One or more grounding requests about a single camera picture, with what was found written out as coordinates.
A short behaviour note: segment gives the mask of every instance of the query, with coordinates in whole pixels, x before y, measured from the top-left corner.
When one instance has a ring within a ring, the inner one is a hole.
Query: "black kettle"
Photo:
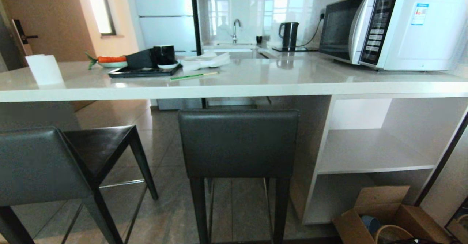
[[[296,47],[296,37],[297,37],[297,27],[299,23],[297,22],[288,22],[281,23],[279,26],[278,35],[283,39],[283,47]]]

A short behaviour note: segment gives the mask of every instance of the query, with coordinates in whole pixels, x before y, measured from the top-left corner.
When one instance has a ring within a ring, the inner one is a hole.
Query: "microwave door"
[[[367,29],[372,17],[375,0],[363,0],[351,24],[349,34],[349,57],[351,64],[359,64],[361,52],[366,41]]]
[[[343,0],[326,6],[319,52],[336,60],[351,63],[350,30],[363,1]]]

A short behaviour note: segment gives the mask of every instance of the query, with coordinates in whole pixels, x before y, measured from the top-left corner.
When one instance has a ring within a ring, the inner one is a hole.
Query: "cardboard box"
[[[334,219],[344,244],[375,244],[361,221],[362,215],[376,217],[381,224],[406,229],[414,237],[449,244],[451,239],[420,207],[401,204],[409,186],[377,186],[361,190],[355,206]]]

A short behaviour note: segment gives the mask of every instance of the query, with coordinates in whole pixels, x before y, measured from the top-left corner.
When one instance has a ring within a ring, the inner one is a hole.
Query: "white microwave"
[[[343,0],[325,9],[319,52],[384,70],[451,69],[467,42],[468,0]]]

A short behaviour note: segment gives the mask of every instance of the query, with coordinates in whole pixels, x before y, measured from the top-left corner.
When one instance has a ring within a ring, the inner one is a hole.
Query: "faucet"
[[[241,21],[239,19],[234,20],[234,35],[232,36],[234,44],[237,43],[237,32],[236,32],[236,27],[235,27],[236,23],[239,24],[239,27],[242,27]]]

